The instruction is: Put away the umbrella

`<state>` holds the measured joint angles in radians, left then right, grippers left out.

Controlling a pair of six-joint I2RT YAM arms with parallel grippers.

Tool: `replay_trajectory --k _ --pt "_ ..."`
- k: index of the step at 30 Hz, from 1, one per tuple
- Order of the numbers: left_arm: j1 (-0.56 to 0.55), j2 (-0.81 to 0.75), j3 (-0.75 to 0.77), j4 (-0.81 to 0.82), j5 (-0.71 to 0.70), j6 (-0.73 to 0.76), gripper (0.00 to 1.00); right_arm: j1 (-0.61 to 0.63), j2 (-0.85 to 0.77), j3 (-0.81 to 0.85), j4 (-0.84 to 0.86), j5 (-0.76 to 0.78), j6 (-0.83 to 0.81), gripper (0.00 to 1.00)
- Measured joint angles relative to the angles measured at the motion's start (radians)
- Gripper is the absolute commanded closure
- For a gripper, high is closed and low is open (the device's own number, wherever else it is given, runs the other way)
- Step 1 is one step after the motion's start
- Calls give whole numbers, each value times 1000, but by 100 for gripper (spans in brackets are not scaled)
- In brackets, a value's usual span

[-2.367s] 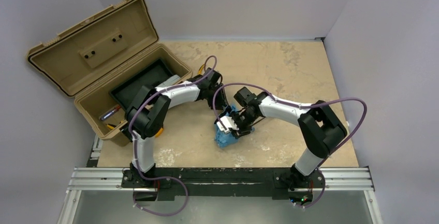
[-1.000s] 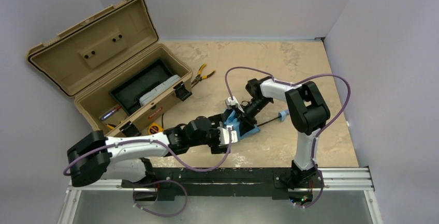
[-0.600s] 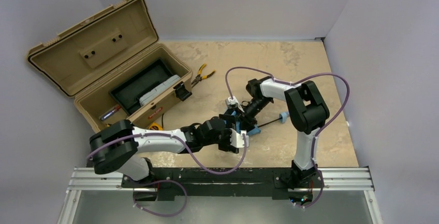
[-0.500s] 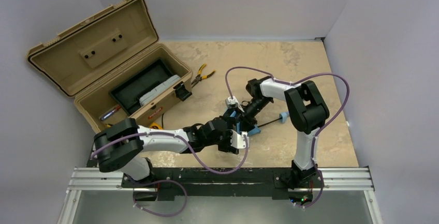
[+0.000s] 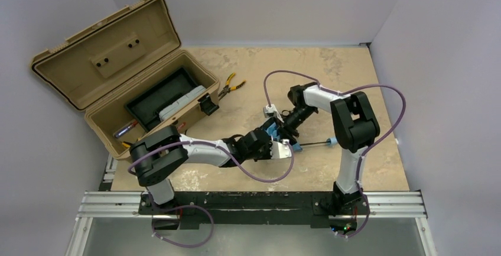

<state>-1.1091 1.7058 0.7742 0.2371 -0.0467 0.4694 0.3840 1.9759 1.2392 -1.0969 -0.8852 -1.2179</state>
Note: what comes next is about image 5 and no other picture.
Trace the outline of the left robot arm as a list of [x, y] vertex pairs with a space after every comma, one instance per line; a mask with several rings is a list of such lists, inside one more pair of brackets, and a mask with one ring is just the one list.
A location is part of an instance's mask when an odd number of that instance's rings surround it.
[[175, 198], [169, 180], [171, 173], [183, 164], [209, 164], [219, 168], [237, 167], [247, 160], [277, 159], [282, 143], [264, 129], [256, 128], [246, 135], [209, 141], [191, 138], [168, 126], [130, 144], [132, 159], [129, 172], [146, 188], [156, 205], [171, 203]]

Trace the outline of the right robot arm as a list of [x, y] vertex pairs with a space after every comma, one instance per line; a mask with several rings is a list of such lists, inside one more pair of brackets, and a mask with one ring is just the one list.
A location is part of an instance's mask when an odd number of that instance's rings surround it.
[[362, 198], [361, 171], [365, 153], [380, 134], [380, 126], [364, 92], [338, 95], [316, 83], [290, 88], [293, 109], [277, 127], [280, 138], [297, 143], [298, 127], [313, 113], [331, 114], [334, 135], [341, 146], [340, 171], [333, 184], [328, 208], [333, 213], [347, 209]]

